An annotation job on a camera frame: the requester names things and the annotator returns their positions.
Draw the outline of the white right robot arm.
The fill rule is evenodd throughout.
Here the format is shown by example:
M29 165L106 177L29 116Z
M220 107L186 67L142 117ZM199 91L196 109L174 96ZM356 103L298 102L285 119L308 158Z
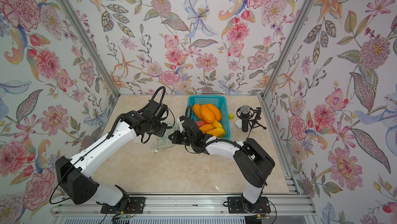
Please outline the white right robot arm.
M246 180L242 202L258 204L276 163L256 140L247 138L238 142L204 134L192 119L183 120L179 126L181 131L168 136L173 144L190 146L194 154L219 155L234 160Z

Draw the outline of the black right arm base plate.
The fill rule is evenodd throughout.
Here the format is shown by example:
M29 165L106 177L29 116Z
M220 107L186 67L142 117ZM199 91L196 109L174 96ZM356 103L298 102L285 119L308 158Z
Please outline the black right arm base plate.
M271 209L267 197L260 197L256 203L240 197L227 197L223 206L227 207L229 214L270 214Z

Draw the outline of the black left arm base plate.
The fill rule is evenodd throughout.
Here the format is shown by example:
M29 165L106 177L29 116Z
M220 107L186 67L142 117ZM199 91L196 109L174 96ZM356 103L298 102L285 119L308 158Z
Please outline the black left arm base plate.
M145 207L145 197L129 197L125 203L120 206L103 205L101 214L142 214Z

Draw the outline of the clear zip-top bag green print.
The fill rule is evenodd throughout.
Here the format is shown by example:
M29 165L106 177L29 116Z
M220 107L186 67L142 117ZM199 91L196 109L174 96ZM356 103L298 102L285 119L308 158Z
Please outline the clear zip-top bag green print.
M166 122L170 129L166 129L163 137L158 137L156 145L153 147L153 153L158 154L160 151L173 148L175 146L172 143L172 140L169 138L170 135L173 135L176 131L180 131L179 121L175 120L172 124Z

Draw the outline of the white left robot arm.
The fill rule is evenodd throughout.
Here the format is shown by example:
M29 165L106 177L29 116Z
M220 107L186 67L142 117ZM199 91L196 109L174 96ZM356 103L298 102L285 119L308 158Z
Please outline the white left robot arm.
M164 120L169 109L153 100L138 110L121 113L111 130L80 153L55 163L58 186L74 204L95 201L119 211L129 205L129 195L120 186L109 186L93 178L97 169L118 149L135 138L145 135L163 137L168 125Z

